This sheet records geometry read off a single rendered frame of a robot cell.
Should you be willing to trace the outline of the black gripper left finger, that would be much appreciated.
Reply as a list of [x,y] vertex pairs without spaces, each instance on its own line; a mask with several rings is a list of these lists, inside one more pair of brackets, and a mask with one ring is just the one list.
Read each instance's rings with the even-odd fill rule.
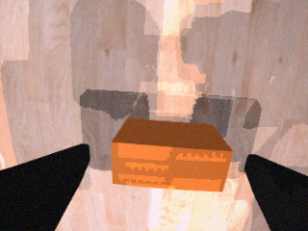
[[88,143],[0,169],[0,231],[55,231],[91,159]]

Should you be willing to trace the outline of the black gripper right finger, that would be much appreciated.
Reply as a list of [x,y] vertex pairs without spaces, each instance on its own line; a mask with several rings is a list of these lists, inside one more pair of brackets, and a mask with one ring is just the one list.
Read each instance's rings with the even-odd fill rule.
[[270,231],[308,231],[308,176],[249,154],[245,174]]

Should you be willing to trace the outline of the orange block with dark blue panel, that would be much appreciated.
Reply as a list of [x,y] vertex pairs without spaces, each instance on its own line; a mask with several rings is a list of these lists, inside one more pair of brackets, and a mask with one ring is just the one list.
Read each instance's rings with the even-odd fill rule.
[[231,157],[213,124],[126,118],[112,141],[112,184],[223,193]]

